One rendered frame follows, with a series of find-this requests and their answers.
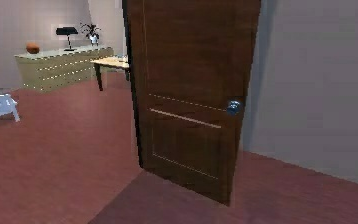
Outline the light wooden table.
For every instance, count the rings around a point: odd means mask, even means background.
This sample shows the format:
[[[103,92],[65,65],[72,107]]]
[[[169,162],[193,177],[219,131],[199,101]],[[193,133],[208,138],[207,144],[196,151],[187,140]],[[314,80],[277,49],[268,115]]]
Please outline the light wooden table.
[[[118,57],[106,57],[101,59],[92,60],[91,63],[94,65],[95,76],[100,91],[103,90],[102,86],[102,73],[101,67],[121,69],[125,72],[125,78],[127,81],[130,80],[130,66],[126,59]]]

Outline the dark brown room door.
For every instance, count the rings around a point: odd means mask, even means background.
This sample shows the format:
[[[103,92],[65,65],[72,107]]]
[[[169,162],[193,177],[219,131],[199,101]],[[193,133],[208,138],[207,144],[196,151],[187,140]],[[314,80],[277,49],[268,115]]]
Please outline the dark brown room door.
[[[261,0],[122,5],[140,167],[229,204]]]

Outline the black table lamp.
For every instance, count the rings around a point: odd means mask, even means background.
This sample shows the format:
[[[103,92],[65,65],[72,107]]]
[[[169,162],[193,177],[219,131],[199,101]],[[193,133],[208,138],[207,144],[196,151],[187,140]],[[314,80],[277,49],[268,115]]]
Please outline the black table lamp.
[[[77,29],[75,27],[59,27],[56,29],[57,35],[63,35],[67,37],[68,45],[67,51],[73,51],[73,48],[71,46],[70,41],[70,35],[76,35],[78,33]]]

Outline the round dark door knob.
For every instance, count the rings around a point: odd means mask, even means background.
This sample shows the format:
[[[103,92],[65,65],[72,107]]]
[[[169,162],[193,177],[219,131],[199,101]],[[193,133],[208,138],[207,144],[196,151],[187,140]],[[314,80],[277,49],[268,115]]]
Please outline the round dark door knob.
[[[226,112],[232,116],[238,114],[241,110],[241,102],[238,100],[231,100],[228,102]]]

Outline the white low table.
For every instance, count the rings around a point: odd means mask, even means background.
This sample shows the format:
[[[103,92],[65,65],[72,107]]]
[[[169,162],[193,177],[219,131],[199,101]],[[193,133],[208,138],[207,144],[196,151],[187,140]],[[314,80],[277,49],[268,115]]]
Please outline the white low table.
[[[17,102],[10,94],[0,94],[0,116],[13,114],[16,122],[20,121],[18,111],[16,109]]]

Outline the beige chest of drawers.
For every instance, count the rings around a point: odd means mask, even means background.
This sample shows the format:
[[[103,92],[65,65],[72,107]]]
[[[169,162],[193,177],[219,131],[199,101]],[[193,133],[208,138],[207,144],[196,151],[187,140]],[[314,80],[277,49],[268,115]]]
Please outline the beige chest of drawers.
[[[39,92],[53,91],[95,77],[93,60],[114,55],[105,45],[81,46],[74,51],[65,49],[20,54],[15,59],[22,77],[22,86]]]

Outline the house plant in white pot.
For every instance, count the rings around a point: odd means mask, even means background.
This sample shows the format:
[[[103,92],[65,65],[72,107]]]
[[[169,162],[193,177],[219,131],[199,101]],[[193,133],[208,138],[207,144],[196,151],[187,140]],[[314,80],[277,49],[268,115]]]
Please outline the house plant in white pot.
[[[80,30],[81,33],[84,34],[85,37],[90,40],[92,46],[99,45],[100,35],[98,34],[98,32],[100,31],[100,28],[97,25],[81,23]]]

